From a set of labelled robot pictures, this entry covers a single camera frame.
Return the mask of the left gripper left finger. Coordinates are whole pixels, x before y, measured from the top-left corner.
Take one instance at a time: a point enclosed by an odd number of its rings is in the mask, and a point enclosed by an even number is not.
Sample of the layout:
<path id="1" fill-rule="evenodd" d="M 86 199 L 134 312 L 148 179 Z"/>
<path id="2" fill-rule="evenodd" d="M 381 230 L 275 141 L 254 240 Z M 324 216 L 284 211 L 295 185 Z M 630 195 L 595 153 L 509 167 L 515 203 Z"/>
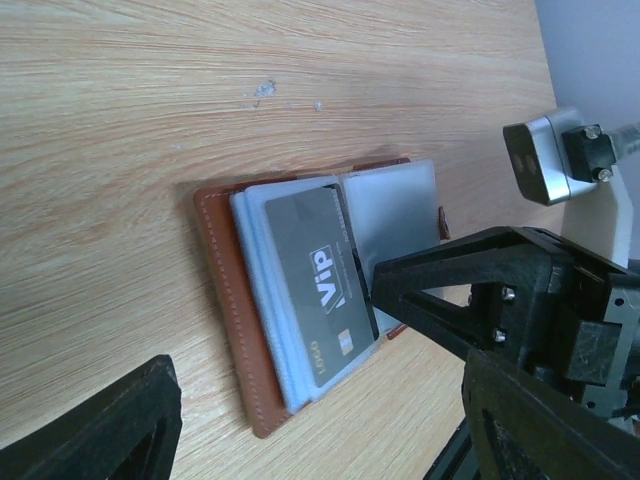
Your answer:
<path id="1" fill-rule="evenodd" d="M 182 428 L 172 359 L 158 355 L 1 450 L 3 479 L 168 479 Z"/>

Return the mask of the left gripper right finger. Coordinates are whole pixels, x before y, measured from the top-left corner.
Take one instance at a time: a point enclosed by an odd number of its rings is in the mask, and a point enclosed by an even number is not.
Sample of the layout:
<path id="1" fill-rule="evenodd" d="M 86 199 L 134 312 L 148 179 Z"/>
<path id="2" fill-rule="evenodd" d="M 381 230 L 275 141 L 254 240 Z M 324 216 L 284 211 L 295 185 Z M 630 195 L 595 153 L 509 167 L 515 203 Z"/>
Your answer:
<path id="1" fill-rule="evenodd" d="M 462 397 L 483 479 L 637 479 L 639 439 L 489 352 L 473 350 Z"/>

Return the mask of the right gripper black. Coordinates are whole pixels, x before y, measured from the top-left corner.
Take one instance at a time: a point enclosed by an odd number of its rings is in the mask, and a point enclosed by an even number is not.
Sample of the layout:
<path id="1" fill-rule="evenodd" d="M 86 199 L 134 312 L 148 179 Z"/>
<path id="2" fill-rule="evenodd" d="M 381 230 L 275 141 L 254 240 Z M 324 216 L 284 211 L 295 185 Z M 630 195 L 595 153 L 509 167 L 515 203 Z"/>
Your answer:
<path id="1" fill-rule="evenodd" d="M 605 420 L 639 375 L 639 275 L 541 228 L 492 227 L 381 262 L 371 300 L 459 359 L 494 352 Z"/>

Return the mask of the brown leather card holder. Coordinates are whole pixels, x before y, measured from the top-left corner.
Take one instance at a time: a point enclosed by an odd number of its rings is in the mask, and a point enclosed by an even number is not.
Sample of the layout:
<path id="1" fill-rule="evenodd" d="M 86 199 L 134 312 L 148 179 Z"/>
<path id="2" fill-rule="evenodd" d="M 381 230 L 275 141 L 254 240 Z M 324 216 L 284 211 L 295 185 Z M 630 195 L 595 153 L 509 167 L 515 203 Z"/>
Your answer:
<path id="1" fill-rule="evenodd" d="M 255 185 L 282 185 L 336 174 L 353 179 L 359 191 L 349 201 L 357 217 L 356 237 L 366 241 L 366 271 L 384 260 L 437 246 L 448 237 L 431 160 L 407 158 L 325 170 L 274 172 L 237 184 L 198 189 L 197 222 L 221 306 L 240 394 L 256 437 L 264 439 L 290 418 L 250 287 L 231 197 Z"/>

